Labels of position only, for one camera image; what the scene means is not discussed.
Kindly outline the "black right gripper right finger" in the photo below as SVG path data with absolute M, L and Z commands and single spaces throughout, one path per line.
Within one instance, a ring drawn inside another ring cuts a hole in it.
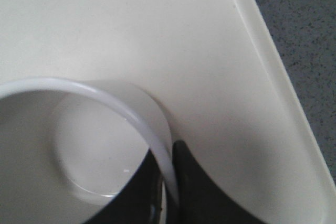
M 263 223 L 227 196 L 206 174 L 187 144 L 173 144 L 179 223 Z

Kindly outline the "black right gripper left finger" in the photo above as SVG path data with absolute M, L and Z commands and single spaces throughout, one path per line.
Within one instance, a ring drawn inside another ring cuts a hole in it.
M 86 223 L 159 223 L 162 175 L 151 151 L 122 191 Z

